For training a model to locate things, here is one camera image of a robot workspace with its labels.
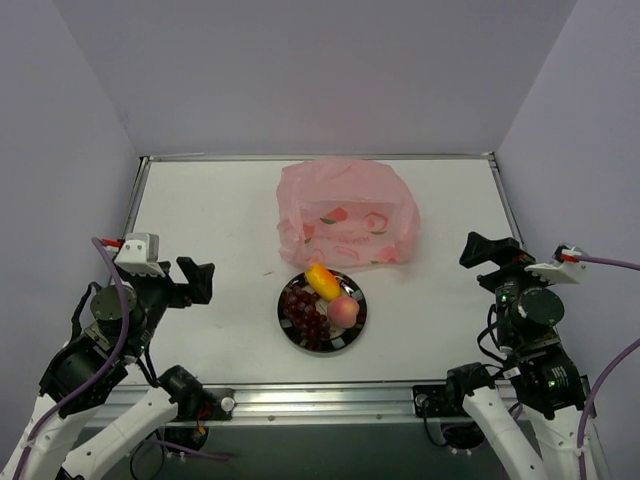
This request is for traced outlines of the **orange fake fruit slice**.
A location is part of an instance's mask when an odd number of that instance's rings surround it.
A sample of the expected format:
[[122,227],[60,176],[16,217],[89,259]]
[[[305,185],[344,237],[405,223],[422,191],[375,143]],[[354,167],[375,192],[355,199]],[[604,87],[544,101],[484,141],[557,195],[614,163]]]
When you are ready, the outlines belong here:
[[312,265],[304,275],[309,286],[325,301],[331,302],[341,296],[340,283],[323,265]]

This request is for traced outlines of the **red fake grape bunch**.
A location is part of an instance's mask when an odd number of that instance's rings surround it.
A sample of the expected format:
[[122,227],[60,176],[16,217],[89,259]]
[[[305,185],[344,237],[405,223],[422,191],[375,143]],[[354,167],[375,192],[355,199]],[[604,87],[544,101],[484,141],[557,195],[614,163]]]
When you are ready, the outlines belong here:
[[301,347],[317,349],[321,342],[331,338],[331,325],[321,300],[314,291],[298,285],[281,294],[283,329]]

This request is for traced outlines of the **pink plastic bag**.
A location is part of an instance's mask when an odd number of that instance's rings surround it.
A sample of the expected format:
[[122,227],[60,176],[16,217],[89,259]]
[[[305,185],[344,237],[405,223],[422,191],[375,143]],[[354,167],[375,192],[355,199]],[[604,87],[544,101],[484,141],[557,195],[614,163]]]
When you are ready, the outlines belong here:
[[286,166],[276,199],[279,253],[291,265],[395,265],[415,252],[419,208],[389,165],[327,157]]

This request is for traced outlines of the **fake peach pink yellow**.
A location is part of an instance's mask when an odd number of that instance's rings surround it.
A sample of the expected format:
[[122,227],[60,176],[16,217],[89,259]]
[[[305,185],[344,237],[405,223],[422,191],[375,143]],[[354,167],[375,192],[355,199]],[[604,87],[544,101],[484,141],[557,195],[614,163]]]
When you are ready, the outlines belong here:
[[359,303],[355,299],[340,296],[328,304],[327,317],[332,325],[350,329],[356,324],[359,310]]

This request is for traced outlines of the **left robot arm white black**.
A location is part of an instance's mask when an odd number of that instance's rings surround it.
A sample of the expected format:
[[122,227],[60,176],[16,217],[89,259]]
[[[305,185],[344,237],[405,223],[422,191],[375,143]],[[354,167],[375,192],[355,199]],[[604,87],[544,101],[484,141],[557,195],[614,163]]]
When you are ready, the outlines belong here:
[[[100,479],[136,445],[174,420],[202,420],[216,404],[203,385],[176,365],[161,375],[149,366],[149,346],[169,309],[207,305],[215,267],[180,257],[185,282],[171,265],[142,276],[112,259],[109,286],[91,283],[72,317],[70,341],[53,357],[39,383],[31,418],[1,471],[4,479]],[[143,398],[82,445],[86,424],[137,365],[149,384]]]

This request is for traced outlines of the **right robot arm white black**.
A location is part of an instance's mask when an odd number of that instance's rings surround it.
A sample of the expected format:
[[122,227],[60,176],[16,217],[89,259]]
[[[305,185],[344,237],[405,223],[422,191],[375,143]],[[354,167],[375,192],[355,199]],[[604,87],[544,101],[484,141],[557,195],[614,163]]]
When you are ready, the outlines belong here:
[[594,388],[565,351],[557,325],[564,318],[555,285],[577,285],[586,275],[583,253],[560,245],[551,261],[538,262],[511,238],[467,236],[459,263],[495,270],[477,278],[493,296],[487,325],[499,373],[481,363],[448,371],[444,400],[479,427],[511,479],[601,479],[589,429]]

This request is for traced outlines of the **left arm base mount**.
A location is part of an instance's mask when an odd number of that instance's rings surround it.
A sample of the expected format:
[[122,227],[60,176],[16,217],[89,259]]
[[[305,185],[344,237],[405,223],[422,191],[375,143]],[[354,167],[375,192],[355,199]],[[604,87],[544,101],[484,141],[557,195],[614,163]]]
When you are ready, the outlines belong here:
[[229,421],[236,405],[230,388],[185,387],[171,396],[178,406],[173,422]]

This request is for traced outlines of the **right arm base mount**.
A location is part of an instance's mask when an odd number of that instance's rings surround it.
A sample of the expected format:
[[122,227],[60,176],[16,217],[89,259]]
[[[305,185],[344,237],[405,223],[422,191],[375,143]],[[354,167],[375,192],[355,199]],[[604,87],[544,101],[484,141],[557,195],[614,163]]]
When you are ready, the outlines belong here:
[[444,383],[417,384],[412,387],[414,415],[420,419],[469,418]]

